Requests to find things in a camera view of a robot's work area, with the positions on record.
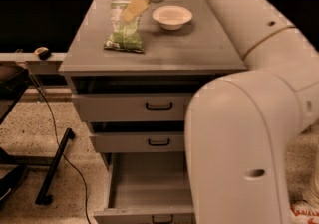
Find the green food in bag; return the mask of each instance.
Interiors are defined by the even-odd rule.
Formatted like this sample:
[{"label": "green food in bag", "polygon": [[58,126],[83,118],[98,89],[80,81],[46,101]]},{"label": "green food in bag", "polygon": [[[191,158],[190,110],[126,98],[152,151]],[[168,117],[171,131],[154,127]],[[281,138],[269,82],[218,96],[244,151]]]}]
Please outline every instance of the green food in bag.
[{"label": "green food in bag", "polygon": [[121,14],[129,1],[115,0],[111,3],[113,33],[104,42],[104,49],[142,53],[143,43],[138,32],[141,16],[130,23],[122,23]]}]

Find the drawer handle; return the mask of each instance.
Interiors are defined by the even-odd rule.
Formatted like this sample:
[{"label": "drawer handle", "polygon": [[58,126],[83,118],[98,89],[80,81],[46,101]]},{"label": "drawer handle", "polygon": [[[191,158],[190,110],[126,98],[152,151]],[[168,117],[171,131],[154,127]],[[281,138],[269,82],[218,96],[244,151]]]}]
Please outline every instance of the drawer handle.
[{"label": "drawer handle", "polygon": [[154,217],[153,215],[152,215],[152,222],[154,223],[154,224],[169,224],[169,223],[172,223],[172,221],[173,221],[173,216],[172,215],[170,215],[169,217],[170,217],[170,220],[169,221],[156,221],[156,218],[158,218],[158,219],[167,219],[167,217],[168,216],[158,216],[158,217]]},{"label": "drawer handle", "polygon": [[172,102],[169,102],[169,104],[164,104],[164,105],[155,105],[155,104],[150,104],[149,102],[146,102],[146,108],[147,110],[169,110],[172,109]]},{"label": "drawer handle", "polygon": [[149,146],[155,146],[155,147],[163,147],[163,146],[169,146],[170,139],[168,138],[166,141],[154,141],[151,139],[148,139]]}]

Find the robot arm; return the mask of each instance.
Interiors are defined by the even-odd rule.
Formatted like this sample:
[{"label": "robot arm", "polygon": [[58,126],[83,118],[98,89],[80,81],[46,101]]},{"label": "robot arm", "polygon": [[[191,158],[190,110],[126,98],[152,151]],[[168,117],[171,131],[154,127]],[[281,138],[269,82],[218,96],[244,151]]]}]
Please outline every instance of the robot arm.
[{"label": "robot arm", "polygon": [[266,0],[206,2],[249,71],[208,83],[188,106],[196,223],[288,224],[285,147],[319,117],[318,54]]}]

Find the floor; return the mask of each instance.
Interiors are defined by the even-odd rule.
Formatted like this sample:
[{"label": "floor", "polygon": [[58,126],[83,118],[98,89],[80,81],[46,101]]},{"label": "floor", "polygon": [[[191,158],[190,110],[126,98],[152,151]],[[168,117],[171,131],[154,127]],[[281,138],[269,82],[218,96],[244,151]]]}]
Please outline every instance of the floor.
[{"label": "floor", "polygon": [[[68,143],[65,155],[83,173],[88,186],[88,213],[91,223],[94,211],[106,204],[108,172],[99,154],[95,153],[88,138],[88,130],[79,121],[70,101],[68,90],[49,89],[47,99],[53,111],[59,140],[70,127],[76,138]],[[287,181],[292,200],[301,198],[308,183],[317,150],[319,123],[314,124],[287,147]],[[28,90],[0,126],[1,147],[11,154],[53,156],[57,142],[50,111],[39,101],[35,90]],[[0,176],[12,166],[1,166]],[[0,209],[1,224],[81,224],[88,223],[85,215],[85,187],[80,175],[61,159],[48,194],[53,202],[48,206],[36,205],[35,199],[46,176],[46,167],[29,167],[29,175],[21,187]]]}]

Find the drawer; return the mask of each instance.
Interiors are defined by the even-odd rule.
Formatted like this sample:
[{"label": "drawer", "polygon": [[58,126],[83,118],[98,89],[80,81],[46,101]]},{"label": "drawer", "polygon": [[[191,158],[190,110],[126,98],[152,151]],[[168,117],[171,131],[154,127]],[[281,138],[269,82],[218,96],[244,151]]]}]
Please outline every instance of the drawer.
[{"label": "drawer", "polygon": [[118,153],[112,157],[99,224],[194,224],[183,152]]},{"label": "drawer", "polygon": [[191,94],[73,95],[81,121],[184,120]]},{"label": "drawer", "polygon": [[177,74],[72,76],[72,82],[79,94],[195,93],[206,83],[227,73]]},{"label": "drawer", "polygon": [[92,133],[96,152],[167,152],[184,151],[183,131]]}]

